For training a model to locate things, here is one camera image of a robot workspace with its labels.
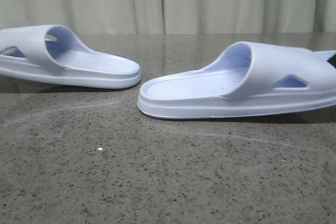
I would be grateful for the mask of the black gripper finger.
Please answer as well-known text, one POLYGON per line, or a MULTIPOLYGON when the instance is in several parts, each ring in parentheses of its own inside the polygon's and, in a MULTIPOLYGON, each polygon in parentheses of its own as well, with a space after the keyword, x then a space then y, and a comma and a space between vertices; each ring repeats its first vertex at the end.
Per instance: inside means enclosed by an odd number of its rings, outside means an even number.
POLYGON ((317 70, 335 69, 335 50, 315 51, 314 54, 318 57, 317 70))

